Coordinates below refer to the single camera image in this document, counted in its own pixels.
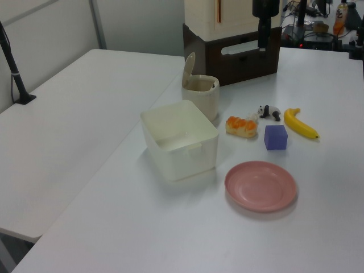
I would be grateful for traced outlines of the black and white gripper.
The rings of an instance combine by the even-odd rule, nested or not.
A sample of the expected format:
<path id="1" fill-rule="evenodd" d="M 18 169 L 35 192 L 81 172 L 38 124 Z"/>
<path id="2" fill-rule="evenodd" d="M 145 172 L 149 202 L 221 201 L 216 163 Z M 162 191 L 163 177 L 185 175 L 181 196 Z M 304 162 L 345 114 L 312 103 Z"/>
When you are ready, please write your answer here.
<path id="1" fill-rule="evenodd" d="M 278 15 L 280 0 L 253 0 L 252 14 L 257 18 L 272 18 Z M 258 48 L 264 52 L 268 45 L 271 31 L 271 19 L 259 20 L 258 24 Z"/>

